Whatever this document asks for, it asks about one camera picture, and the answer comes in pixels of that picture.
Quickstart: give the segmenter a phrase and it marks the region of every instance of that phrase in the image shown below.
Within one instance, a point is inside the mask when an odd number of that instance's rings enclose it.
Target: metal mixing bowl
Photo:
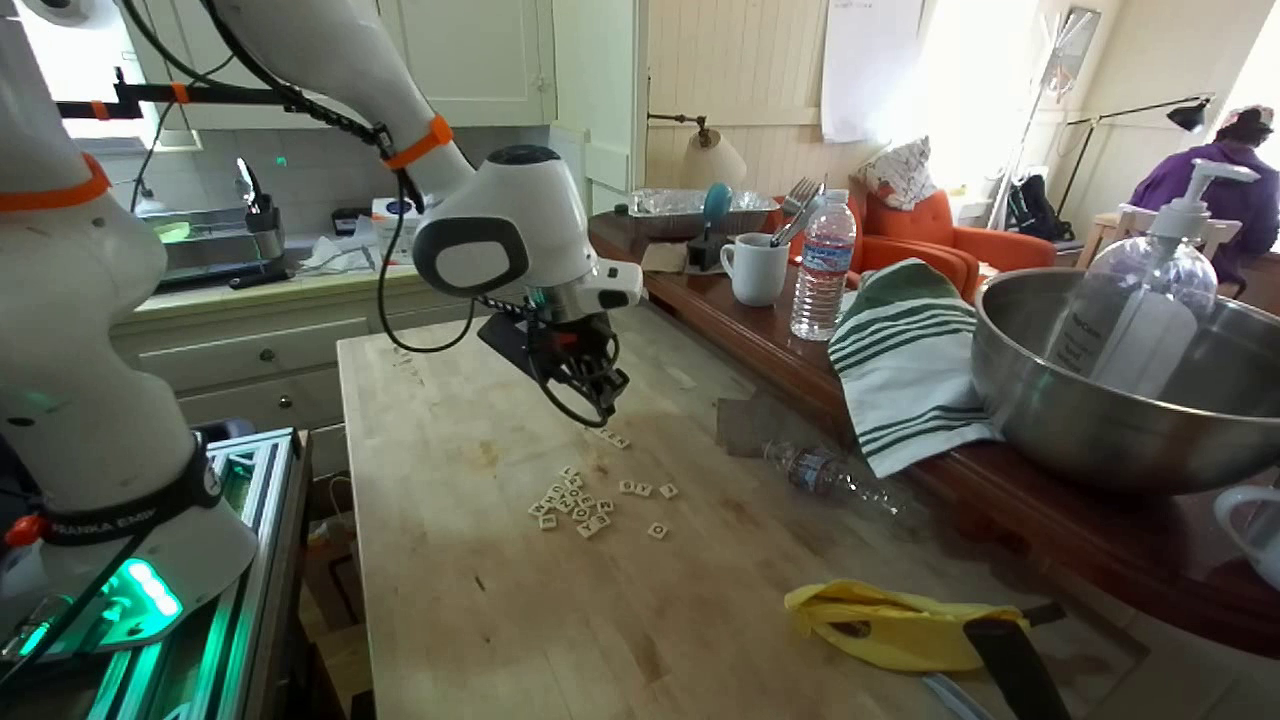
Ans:
[[[1213,301],[1152,398],[1049,364],[1084,272],[1005,272],[980,297],[973,377],[1005,440],[1062,479],[1177,497],[1247,479],[1280,461],[1280,321]]]

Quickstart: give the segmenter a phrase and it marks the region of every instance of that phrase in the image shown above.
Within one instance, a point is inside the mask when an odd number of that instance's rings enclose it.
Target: wooden cutting board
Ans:
[[[620,311],[615,329],[631,387],[608,432],[567,424],[482,338],[442,355],[341,338],[381,715],[946,715],[917,676],[794,633],[783,592],[858,575],[939,600],[1049,596],[938,533],[928,512],[905,525],[825,504],[774,465],[730,454],[718,403],[756,385],[649,306]],[[781,408],[766,424],[811,440]],[[530,506],[565,467],[615,504],[603,535],[537,529]],[[675,497],[628,497],[620,479]],[[1131,663],[1081,619],[1042,626],[1037,648],[1077,711]],[[1005,715],[995,684],[968,676],[966,689]]]

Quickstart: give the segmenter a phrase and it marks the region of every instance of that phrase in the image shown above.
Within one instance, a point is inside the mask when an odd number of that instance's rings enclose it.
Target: striped cloth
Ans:
[[[973,440],[995,440],[973,390],[975,311],[919,258],[860,282],[829,355],[843,408],[882,479]]]

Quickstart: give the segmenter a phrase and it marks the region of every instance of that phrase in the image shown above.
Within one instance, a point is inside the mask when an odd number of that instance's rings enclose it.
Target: purple shirt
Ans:
[[[1245,164],[1256,170],[1254,184],[1213,181],[1206,202],[1218,220],[1240,220],[1233,234],[1233,257],[1265,257],[1275,243],[1275,170],[1237,140],[1195,143],[1187,150],[1168,157],[1158,164],[1138,189],[1129,202],[1166,206],[1168,200],[1184,197],[1194,184],[1194,158],[1222,158]]]

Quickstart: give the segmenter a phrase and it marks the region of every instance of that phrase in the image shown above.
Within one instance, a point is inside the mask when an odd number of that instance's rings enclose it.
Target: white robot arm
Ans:
[[[91,9],[28,4],[51,20]],[[603,306],[641,301],[641,268],[591,257],[567,167],[544,149],[509,149],[477,170],[365,0],[204,4],[271,87],[349,102],[403,184],[445,197],[414,243],[422,276],[472,301],[521,291],[482,337],[608,420],[625,370]],[[0,126],[0,435],[51,529],[0,571],[0,656],[19,668],[60,656],[47,636],[82,622],[74,596],[126,560],[149,567],[140,583],[161,583],[168,612],[114,626],[102,648],[165,636],[239,575],[251,535],[221,504],[174,390],[110,343],[157,289],[165,246],[63,135],[11,0],[0,0]]]

